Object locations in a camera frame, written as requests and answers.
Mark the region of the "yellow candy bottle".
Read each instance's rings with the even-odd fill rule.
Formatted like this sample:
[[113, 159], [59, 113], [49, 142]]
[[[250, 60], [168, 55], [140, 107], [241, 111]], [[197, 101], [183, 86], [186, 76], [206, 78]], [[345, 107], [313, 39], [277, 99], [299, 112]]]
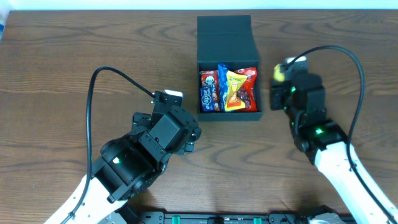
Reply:
[[285, 65], [284, 64], [280, 63], [274, 67], [273, 79], [277, 82], [285, 81]]

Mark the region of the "red Kracie candy bag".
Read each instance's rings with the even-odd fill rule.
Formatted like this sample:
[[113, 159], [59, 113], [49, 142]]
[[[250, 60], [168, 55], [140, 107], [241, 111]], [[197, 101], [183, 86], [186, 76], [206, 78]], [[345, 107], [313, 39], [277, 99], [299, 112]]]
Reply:
[[257, 105], [254, 97], [254, 84], [257, 78], [256, 67], [242, 68], [234, 71], [237, 74], [247, 76], [246, 81], [238, 90], [238, 96], [245, 103], [245, 108], [240, 109], [240, 112], [257, 112]]

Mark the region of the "yellow orange snack packet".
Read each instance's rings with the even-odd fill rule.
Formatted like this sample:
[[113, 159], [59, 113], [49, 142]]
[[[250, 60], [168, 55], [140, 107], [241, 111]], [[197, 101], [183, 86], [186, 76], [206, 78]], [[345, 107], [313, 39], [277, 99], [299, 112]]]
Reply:
[[238, 96], [238, 90], [242, 87], [247, 80], [247, 76], [227, 71], [226, 73], [228, 90], [226, 95], [225, 111], [235, 111], [243, 109], [246, 104]]

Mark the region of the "blue Eclipse mint box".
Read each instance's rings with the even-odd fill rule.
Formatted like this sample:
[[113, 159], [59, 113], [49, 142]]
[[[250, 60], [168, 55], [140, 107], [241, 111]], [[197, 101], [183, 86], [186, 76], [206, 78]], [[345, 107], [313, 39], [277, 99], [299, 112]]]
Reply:
[[203, 112], [219, 111], [219, 105], [213, 97], [213, 90], [209, 86], [200, 88], [200, 101]]

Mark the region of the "blue Oreo cookie pack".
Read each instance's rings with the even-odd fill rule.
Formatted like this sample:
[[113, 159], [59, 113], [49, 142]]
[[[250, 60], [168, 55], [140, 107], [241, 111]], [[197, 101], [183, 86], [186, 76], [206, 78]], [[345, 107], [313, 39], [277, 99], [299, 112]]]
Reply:
[[229, 71], [229, 67], [224, 63], [218, 64], [218, 89], [220, 94], [220, 104], [222, 112], [226, 112], [226, 96], [228, 92], [228, 79], [227, 72]]

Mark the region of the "red Hello Panda box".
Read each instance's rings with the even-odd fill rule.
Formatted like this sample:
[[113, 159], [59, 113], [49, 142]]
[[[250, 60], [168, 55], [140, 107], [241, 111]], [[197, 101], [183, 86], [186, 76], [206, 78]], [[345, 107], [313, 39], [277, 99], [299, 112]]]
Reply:
[[210, 86], [218, 90], [218, 71], [217, 70], [204, 70], [200, 72], [201, 86]]

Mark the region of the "dark green box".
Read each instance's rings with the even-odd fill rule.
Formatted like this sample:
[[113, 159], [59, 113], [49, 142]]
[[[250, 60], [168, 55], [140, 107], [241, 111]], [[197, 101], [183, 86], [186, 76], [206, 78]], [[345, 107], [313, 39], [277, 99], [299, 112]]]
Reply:
[[[259, 52], [254, 41], [251, 16], [199, 16], [197, 18], [197, 71], [216, 70], [223, 63], [232, 70], [259, 67]], [[254, 83], [256, 112], [208, 113], [201, 108], [197, 94], [199, 121], [259, 121], [264, 114], [261, 76]]]

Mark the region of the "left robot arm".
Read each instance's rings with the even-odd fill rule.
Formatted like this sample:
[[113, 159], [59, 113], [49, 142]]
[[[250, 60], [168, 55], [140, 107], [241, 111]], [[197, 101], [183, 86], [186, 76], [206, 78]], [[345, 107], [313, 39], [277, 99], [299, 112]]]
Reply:
[[150, 187], [173, 154], [192, 152], [201, 129], [185, 109], [164, 114], [134, 113], [132, 129], [107, 142], [68, 200], [47, 223], [99, 223]]

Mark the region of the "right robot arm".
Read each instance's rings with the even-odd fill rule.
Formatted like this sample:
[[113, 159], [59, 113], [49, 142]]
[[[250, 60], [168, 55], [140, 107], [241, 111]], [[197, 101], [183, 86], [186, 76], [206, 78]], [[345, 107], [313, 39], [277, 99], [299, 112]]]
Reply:
[[397, 223], [397, 208], [369, 175], [340, 126], [326, 115], [319, 75], [277, 72], [270, 106], [284, 110], [297, 149], [332, 184], [357, 223]]

